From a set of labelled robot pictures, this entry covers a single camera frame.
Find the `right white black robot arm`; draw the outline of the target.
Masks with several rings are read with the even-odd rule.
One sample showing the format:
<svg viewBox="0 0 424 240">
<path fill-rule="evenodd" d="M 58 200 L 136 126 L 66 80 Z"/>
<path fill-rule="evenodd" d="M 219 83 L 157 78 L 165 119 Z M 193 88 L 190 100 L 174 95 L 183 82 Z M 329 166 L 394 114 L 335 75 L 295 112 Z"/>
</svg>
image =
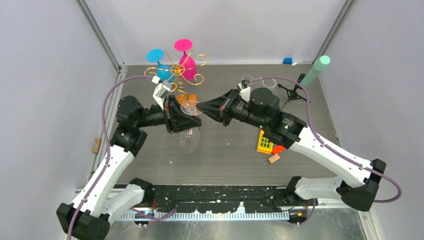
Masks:
<svg viewBox="0 0 424 240">
<path fill-rule="evenodd" d="M 294 176 L 286 187 L 285 198 L 291 205 L 311 199 L 341 200 L 347 206 L 368 212 L 373 205 L 386 163 L 357 157 L 319 134 L 296 116 L 280 109 L 280 99 L 267 88 L 251 91 L 246 101 L 237 89 L 196 107 L 216 122 L 228 126 L 231 120 L 257 127 L 271 143 L 300 153 L 333 172 L 335 177 Z"/>
</svg>

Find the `blue wine glass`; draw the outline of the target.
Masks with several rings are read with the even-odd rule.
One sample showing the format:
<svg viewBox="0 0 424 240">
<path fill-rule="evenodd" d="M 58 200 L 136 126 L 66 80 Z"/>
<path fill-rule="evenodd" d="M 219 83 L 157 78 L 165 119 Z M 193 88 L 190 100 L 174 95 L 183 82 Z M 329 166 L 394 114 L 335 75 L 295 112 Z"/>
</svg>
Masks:
<svg viewBox="0 0 424 240">
<path fill-rule="evenodd" d="M 173 83 L 176 79 L 176 76 L 171 73 L 171 68 L 168 65 L 162 64 L 161 60 L 164 57 L 165 52 L 160 48 L 155 48 L 149 51 L 146 55 L 146 60 L 149 63 L 157 63 L 156 75 L 160 78 L 161 81 L 168 81 Z"/>
</svg>

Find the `pink wine glass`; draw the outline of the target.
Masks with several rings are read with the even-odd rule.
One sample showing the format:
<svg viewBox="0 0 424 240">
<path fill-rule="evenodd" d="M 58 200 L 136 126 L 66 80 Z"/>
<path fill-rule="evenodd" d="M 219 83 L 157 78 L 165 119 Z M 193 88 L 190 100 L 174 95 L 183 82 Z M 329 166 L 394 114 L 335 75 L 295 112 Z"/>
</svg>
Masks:
<svg viewBox="0 0 424 240">
<path fill-rule="evenodd" d="M 192 41 L 187 38 L 181 38 L 174 43 L 174 48 L 177 51 L 182 52 L 179 65 L 183 67 L 182 76 L 188 81 L 193 80 L 195 75 L 198 73 L 196 69 L 196 63 L 190 55 L 192 47 Z"/>
</svg>

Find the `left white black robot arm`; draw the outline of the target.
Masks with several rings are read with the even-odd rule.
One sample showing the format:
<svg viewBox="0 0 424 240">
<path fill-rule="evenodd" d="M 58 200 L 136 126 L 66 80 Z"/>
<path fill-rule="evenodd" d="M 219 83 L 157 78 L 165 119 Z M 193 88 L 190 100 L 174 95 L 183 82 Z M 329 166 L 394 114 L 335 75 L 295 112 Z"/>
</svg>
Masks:
<svg viewBox="0 0 424 240">
<path fill-rule="evenodd" d="M 123 97 L 116 112 L 118 126 L 108 143 L 99 168 L 70 204 L 56 210 L 59 223 L 69 239 L 104 240 L 111 225 L 135 205 L 148 207 L 154 199 L 153 185 L 134 178 L 117 195 L 109 198 L 123 171 L 139 153 L 147 133 L 143 127 L 164 125 L 168 133 L 200 127 L 201 111 L 196 100 L 179 103 L 167 95 L 159 104 L 144 108 L 136 97 Z"/>
</svg>

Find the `clear wine glass front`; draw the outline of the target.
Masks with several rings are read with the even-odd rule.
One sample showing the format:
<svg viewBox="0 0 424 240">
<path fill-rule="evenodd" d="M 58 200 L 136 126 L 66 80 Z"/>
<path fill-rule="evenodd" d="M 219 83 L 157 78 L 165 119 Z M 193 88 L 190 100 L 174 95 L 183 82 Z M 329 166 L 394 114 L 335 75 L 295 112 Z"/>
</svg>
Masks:
<svg viewBox="0 0 424 240">
<path fill-rule="evenodd" d="M 196 118 L 203 112 L 197 108 L 198 103 L 199 101 L 195 99 L 189 99 L 180 105 L 180 109 L 189 117 Z M 193 154 L 197 150 L 200 140 L 201 133 L 199 126 L 194 123 L 190 123 L 186 129 L 179 133 L 179 146 L 184 154 Z"/>
</svg>

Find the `clear tall wine glass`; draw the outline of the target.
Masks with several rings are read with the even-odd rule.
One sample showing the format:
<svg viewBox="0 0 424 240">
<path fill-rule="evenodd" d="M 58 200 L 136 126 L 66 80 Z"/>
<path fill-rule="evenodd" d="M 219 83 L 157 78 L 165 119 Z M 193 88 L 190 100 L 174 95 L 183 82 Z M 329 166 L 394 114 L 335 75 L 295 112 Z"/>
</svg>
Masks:
<svg viewBox="0 0 424 240">
<path fill-rule="evenodd" d="M 247 88 L 250 83 L 252 82 L 252 80 L 254 79 L 254 77 L 252 75 L 248 75 L 245 74 L 241 77 L 241 85 L 243 88 Z"/>
</svg>

